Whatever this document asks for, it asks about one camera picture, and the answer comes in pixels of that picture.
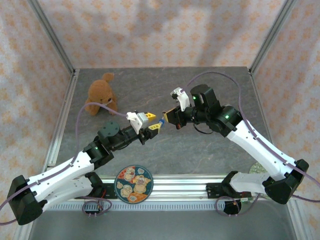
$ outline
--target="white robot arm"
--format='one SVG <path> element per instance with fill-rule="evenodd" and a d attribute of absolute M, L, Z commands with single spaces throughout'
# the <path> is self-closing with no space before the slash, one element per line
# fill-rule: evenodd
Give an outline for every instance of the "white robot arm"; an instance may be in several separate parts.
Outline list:
<path fill-rule="evenodd" d="M 212 131 L 242 147 L 267 171 L 260 174 L 232 171 L 223 180 L 220 189 L 210 188 L 211 193 L 208 196 L 221 196 L 221 191 L 224 192 L 224 196 L 232 198 L 242 196 L 244 192 L 261 193 L 267 194 L 277 203 L 286 204 L 304 177 L 289 165 L 306 172 L 308 163 L 303 159 L 295 160 L 281 152 L 249 122 L 247 123 L 251 129 L 248 128 L 241 113 L 232 106 L 221 106 L 213 89 L 207 85 L 197 85 L 190 93 L 194 106 L 186 106 L 188 95 L 181 88 L 171 93 L 173 99 L 179 101 L 179 106 L 164 113 L 166 122 L 175 125 L 178 130 L 187 123 L 205 123 Z M 281 156 L 285 162 L 272 152 Z"/>
<path fill-rule="evenodd" d="M 112 152 L 121 150 L 135 140 L 142 145 L 154 138 L 161 123 L 148 126 L 156 118 L 152 113 L 128 112 L 130 126 L 120 129 L 114 122 L 107 122 L 97 136 L 76 159 L 68 161 L 35 176 L 13 179 L 7 201 L 19 225 L 37 219 L 53 205 L 80 197 L 101 197 L 105 190 L 99 176 L 93 172 L 114 158 Z"/>

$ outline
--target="wire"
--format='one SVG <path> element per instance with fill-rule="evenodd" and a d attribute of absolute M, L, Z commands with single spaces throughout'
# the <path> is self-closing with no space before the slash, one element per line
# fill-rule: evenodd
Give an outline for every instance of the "wire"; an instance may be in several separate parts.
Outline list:
<path fill-rule="evenodd" d="M 107 190 L 104 190 L 104 191 L 103 191 L 103 194 L 102 194 L 102 196 L 101 196 L 102 199 L 105 197 L 106 193 L 107 193 Z"/>
<path fill-rule="evenodd" d="M 221 197 L 217 198 L 217 200 L 214 202 L 214 208 L 215 208 L 215 210 L 216 210 L 216 212 L 217 212 L 218 214 L 220 214 L 221 216 L 224 216 L 224 217 L 237 217 L 237 216 L 242 216 L 242 215 L 247 214 L 247 213 L 254 207 L 254 205 L 256 204 L 256 202 L 258 201 L 258 199 L 259 199 L 260 196 L 261 196 L 261 193 L 259 193 L 259 194 L 256 196 L 256 198 L 254 199 L 254 201 L 253 201 L 253 203 L 250 205 L 250 207 L 249 207 L 245 212 L 242 212 L 242 213 L 238 213 L 238 214 L 233 214 L 233 215 L 231 215 L 231 214 L 221 213 L 221 211 L 218 210 L 218 201 L 219 201 L 220 199 L 231 199 L 231 200 L 236 204 L 236 206 L 237 206 L 237 208 L 238 208 L 238 211 L 240 212 L 240 208 L 239 208 L 239 205 L 238 205 L 237 201 L 236 201 L 234 198 L 230 197 L 230 196 L 221 196 Z"/>
<path fill-rule="evenodd" d="M 123 146 L 123 147 L 121 147 L 121 148 L 119 148 L 118 150 L 125 149 L 125 148 L 128 147 L 129 145 L 130 145 L 130 143 L 128 143 L 127 145 L 125 145 L 125 146 Z"/>
<path fill-rule="evenodd" d="M 204 132 L 204 131 L 200 131 L 197 127 L 196 127 L 196 124 L 195 123 L 193 123 L 193 127 L 194 127 L 194 129 L 197 131 L 197 132 L 199 132 L 199 133 L 201 133 L 201 134 L 212 134 L 214 131 L 212 131 L 212 132 Z"/>
<path fill-rule="evenodd" d="M 79 127 L 79 119 L 80 119 L 80 116 L 83 112 L 83 110 L 87 107 L 87 106 L 90 106 L 90 105 L 98 105 L 99 107 L 101 108 L 104 108 L 116 115 L 119 115 L 121 117 L 126 117 L 127 115 L 126 114 L 122 114 L 122 113 L 119 113 L 103 104 L 100 104 L 100 103 L 97 103 L 97 102 L 89 102 L 87 104 L 85 104 L 84 106 L 82 106 L 82 108 L 79 110 L 78 112 L 78 115 L 76 117 L 76 123 L 75 123 L 75 140 L 76 140 L 76 146 L 75 146 L 75 155 L 74 157 L 72 158 L 70 164 L 68 164 L 67 166 L 65 166 L 63 169 L 57 171 L 56 173 L 54 174 L 51 174 L 49 176 L 46 176 L 44 178 L 41 178 L 38 180 L 38 182 L 33 182 L 33 183 L 30 183 L 28 184 L 27 186 L 21 188 L 20 190 L 18 190 L 17 192 L 15 192 L 14 194 L 12 194 L 10 197 L 8 197 L 6 200 L 4 200 L 4 202 L 0 205 L 0 211 L 2 210 L 2 208 L 9 202 L 11 201 L 13 198 L 15 198 L 16 196 L 18 196 L 19 194 L 21 194 L 23 191 L 29 189 L 29 188 L 32 188 L 33 186 L 37 185 L 37 184 L 40 184 L 46 180 L 49 180 L 51 178 L 54 178 L 55 176 L 63 173 L 65 170 L 67 170 L 69 167 L 71 167 L 74 162 L 76 161 L 77 157 L 78 157 L 78 154 L 79 154 L 79 138 L 78 138 L 78 127 Z M 17 221 L 17 219 L 14 219 L 14 220 L 11 220 L 11 221 L 7 221 L 7 222 L 0 222 L 0 226 L 6 226 L 6 225 L 9 225 L 9 224 L 12 224 L 14 223 L 15 221 Z"/>
<path fill-rule="evenodd" d="M 101 212 L 95 213 L 95 214 L 94 214 L 95 216 L 100 216 L 100 215 L 105 214 L 105 213 L 112 207 L 112 202 L 111 202 L 110 200 L 108 200 L 108 199 L 105 199 L 105 198 L 101 198 L 101 197 L 91 197 L 91 196 L 82 196 L 81 198 L 82 198 L 82 199 L 90 199 L 90 201 L 86 201 L 86 202 L 82 205 L 82 209 L 81 209 L 82 212 L 83 212 L 84 214 L 88 215 L 89 217 L 91 216 L 91 214 L 90 214 L 90 213 L 86 213 L 86 211 L 85 211 L 85 207 L 86 207 L 86 205 L 89 204 L 89 203 L 95 203 L 95 204 L 97 204 L 97 205 L 100 207 L 100 209 L 102 209 Z M 109 203 L 109 206 L 107 207 L 107 209 L 104 210 L 104 207 L 103 207 L 102 204 L 100 204 L 98 201 L 108 202 L 108 203 Z"/>
<path fill-rule="evenodd" d="M 320 182 L 318 182 L 315 178 L 313 178 L 312 176 L 310 176 L 309 174 L 307 174 L 306 172 L 300 170 L 299 168 L 297 168 L 296 166 L 292 165 L 291 163 L 288 163 L 284 158 L 282 158 L 279 154 L 277 154 L 275 151 L 273 151 L 264 141 L 262 141 L 257 134 L 253 131 L 253 129 L 251 128 L 248 119 L 245 116 L 244 111 L 242 110 L 242 106 L 241 106 L 241 87 L 240 84 L 231 76 L 224 74 L 222 72 L 218 72 L 218 71 L 205 71 L 202 72 L 198 75 L 196 75 L 195 77 L 193 77 L 189 83 L 187 84 L 187 87 L 193 83 L 197 78 L 199 78 L 202 75 L 206 75 L 206 74 L 218 74 L 221 76 L 224 76 L 228 79 L 230 79 L 232 82 L 234 82 L 236 84 L 236 86 L 238 87 L 238 108 L 239 111 L 241 113 L 241 116 L 243 118 L 243 121 L 246 125 L 246 127 L 250 130 L 251 134 L 253 135 L 253 137 L 268 151 L 270 152 L 272 155 L 274 155 L 276 158 L 278 158 L 283 164 L 288 165 L 290 168 L 294 169 L 295 171 L 297 171 L 298 173 L 302 174 L 303 176 L 305 176 L 306 178 L 310 179 L 311 181 L 313 181 L 319 188 L 320 188 Z M 297 195 L 292 195 L 295 198 L 301 199 L 301 200 L 305 200 L 308 202 L 312 202 L 312 203 L 320 203 L 320 200 L 313 200 L 313 199 L 308 199 L 305 197 L 301 197 L 301 196 L 297 196 Z"/>

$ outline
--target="patterned wallpaper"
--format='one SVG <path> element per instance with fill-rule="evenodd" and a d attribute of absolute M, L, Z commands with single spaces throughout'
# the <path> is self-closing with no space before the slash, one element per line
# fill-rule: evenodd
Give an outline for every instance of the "patterned wallpaper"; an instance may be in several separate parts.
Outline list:
<path fill-rule="evenodd" d="M 75 68 L 250 66 L 285 0 L 40 0 Z"/>
<path fill-rule="evenodd" d="M 41 171 L 69 78 L 28 2 L 0 1 L 1 203 L 14 177 Z M 6 205 L 0 222 L 12 219 Z M 0 226 L 0 239 L 16 227 Z"/>
<path fill-rule="evenodd" d="M 255 74 L 255 83 L 276 145 L 305 159 L 320 181 L 320 1 L 299 0 Z M 304 179 L 298 194 L 320 200 Z M 304 203 L 314 236 L 320 236 L 320 204 Z"/>

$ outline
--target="decorative plate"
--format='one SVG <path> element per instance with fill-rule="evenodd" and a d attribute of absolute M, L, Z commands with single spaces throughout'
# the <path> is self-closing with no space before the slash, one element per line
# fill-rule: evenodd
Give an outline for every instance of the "decorative plate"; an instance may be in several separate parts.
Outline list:
<path fill-rule="evenodd" d="M 138 204 L 146 200 L 153 187 L 151 173 L 139 165 L 125 167 L 114 180 L 115 194 L 128 204 Z"/>

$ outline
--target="teddy bear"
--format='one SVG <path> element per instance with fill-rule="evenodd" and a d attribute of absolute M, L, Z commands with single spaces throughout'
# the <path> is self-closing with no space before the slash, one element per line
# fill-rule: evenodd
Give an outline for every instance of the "teddy bear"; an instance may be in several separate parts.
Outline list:
<path fill-rule="evenodd" d="M 115 77 L 114 73 L 105 73 L 102 79 L 95 80 L 89 87 L 88 98 L 85 101 L 87 103 L 100 103 L 108 108 L 117 111 L 117 97 L 113 92 L 109 82 Z M 85 107 L 85 110 L 92 116 L 96 115 L 100 109 L 98 105 L 89 105 Z"/>

